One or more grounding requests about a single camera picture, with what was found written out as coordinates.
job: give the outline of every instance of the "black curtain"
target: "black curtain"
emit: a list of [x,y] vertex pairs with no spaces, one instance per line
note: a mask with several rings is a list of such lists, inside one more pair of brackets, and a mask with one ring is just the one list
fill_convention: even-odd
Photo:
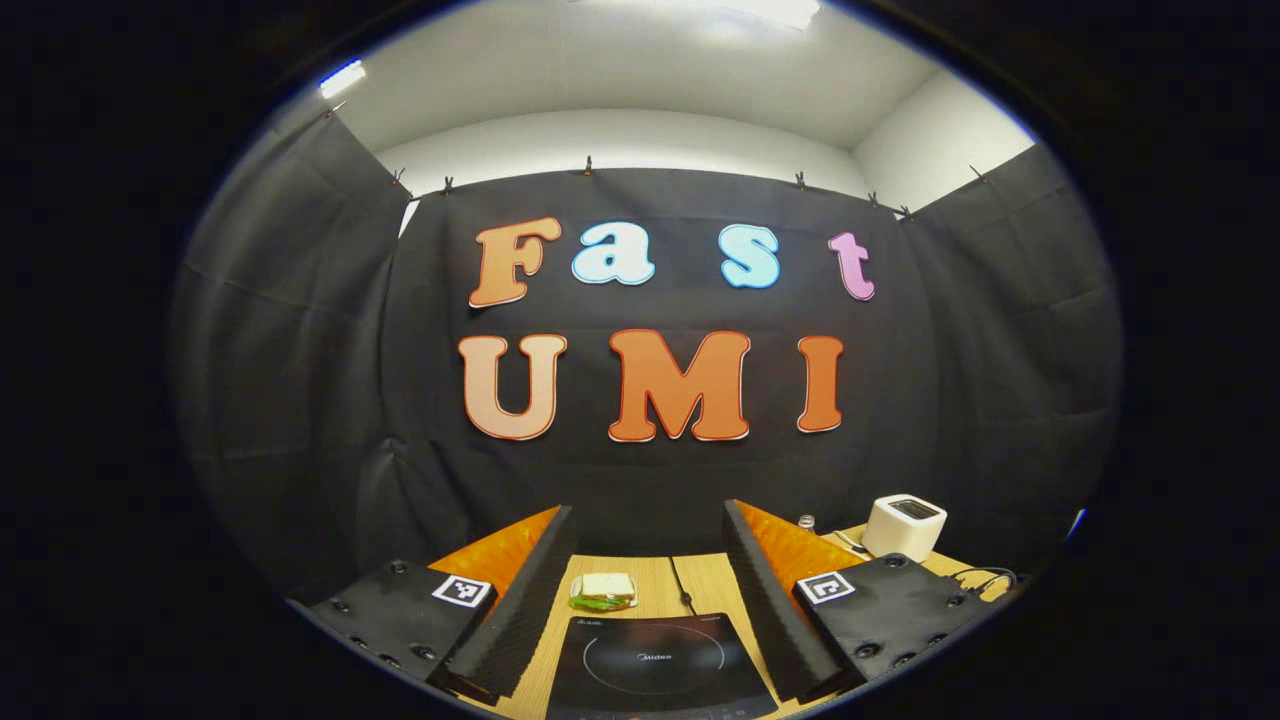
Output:
[[[316,99],[273,120],[195,233],[174,313],[175,389],[200,477],[273,582],[320,598],[390,556],[433,559],[554,503],[581,551],[722,550],[739,497],[819,530],[911,492],[951,516],[940,550],[1027,568],[1065,536],[1110,443],[1120,328],[1088,214],[1039,147],[910,222],[815,188],[614,169],[468,184],[419,202]],[[480,231],[554,217],[520,301],[471,309]],[[586,284],[570,264],[602,222],[649,233],[653,278]],[[733,288],[719,231],[768,227],[781,277]],[[844,288],[827,241],[868,249],[876,296]],[[687,366],[703,337],[750,337],[746,438],[608,438],[618,329],[659,331]],[[507,340],[499,397],[521,411],[520,338],[557,333],[558,410],[527,442],[468,421],[457,342]],[[840,338],[840,428],[800,433],[796,342]],[[657,418],[650,413],[650,419]]]

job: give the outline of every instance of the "black cooktop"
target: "black cooktop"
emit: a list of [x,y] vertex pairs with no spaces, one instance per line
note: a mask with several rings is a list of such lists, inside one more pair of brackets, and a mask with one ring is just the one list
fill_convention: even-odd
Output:
[[777,710],[723,612],[573,618],[549,720],[746,720]]

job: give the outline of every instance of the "light blue letter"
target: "light blue letter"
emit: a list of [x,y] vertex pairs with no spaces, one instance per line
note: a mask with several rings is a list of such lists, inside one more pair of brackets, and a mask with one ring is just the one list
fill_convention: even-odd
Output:
[[[612,243],[600,245],[608,238]],[[649,233],[635,223],[600,223],[582,233],[588,247],[573,258],[573,277],[585,283],[641,284],[657,268],[649,261]]]
[[728,225],[721,231],[719,245],[730,258],[721,265],[728,284],[769,287],[778,282],[782,268],[773,255],[778,251],[778,238],[769,228]]

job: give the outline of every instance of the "white ceiling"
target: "white ceiling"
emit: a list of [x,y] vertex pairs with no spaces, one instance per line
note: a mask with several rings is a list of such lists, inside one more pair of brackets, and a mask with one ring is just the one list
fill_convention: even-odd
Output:
[[852,150],[940,67],[838,8],[804,31],[671,0],[481,0],[362,56],[370,151],[554,110],[714,115]]

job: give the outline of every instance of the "wooden tabletop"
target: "wooden tabletop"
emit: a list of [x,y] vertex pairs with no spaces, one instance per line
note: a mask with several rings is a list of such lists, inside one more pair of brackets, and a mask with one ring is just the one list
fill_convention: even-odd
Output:
[[[864,529],[865,525],[858,525],[856,528],[844,530],[844,533],[854,542],[860,542]],[[847,547],[835,534],[827,534],[823,538],[840,547]],[[675,561],[676,569],[680,571],[680,579],[685,584],[685,592],[694,598],[694,610],[701,615],[710,612],[724,612],[728,615],[739,637],[742,639],[742,646],[751,657],[751,662],[755,664],[756,670],[760,671],[760,676],[764,678],[764,684],[769,688],[769,693],[773,694],[773,701],[778,702],[773,682],[769,679],[769,671],[764,666],[764,659],[760,655],[760,647],[751,633],[751,621],[748,619],[746,606],[742,605],[742,597],[739,594],[737,580],[728,565],[728,556],[723,552],[714,555],[687,555],[677,556]],[[938,575],[950,575],[957,570],[969,568],[964,562],[936,552],[931,553],[922,565]],[[671,560],[667,557],[575,555],[570,559],[568,568],[564,569],[564,577],[561,579],[550,616],[547,618],[547,628],[543,630],[543,637],[538,642],[534,659],[530,661],[524,676],[521,676],[520,685],[516,687],[513,697],[500,698],[497,707],[480,703],[472,705],[515,720],[545,717],[552,694],[552,680],[556,678],[556,666],[559,662],[561,644],[564,642],[568,621],[571,618],[593,615],[575,610],[568,605],[570,583],[573,578],[585,573],[628,573],[635,579],[639,605],[627,610],[608,612],[607,618],[677,618],[689,615],[689,610],[680,602],[680,587],[676,584],[676,577],[671,571]],[[961,580],[964,587],[972,587],[992,577],[991,573],[975,570],[965,573]],[[983,593],[982,598],[987,601],[993,600],[1005,592],[1004,588],[1005,583],[992,583],[992,587]],[[765,717],[786,717],[801,707],[824,702],[831,697],[827,696],[805,705],[800,705],[795,700],[778,702],[777,712]]]

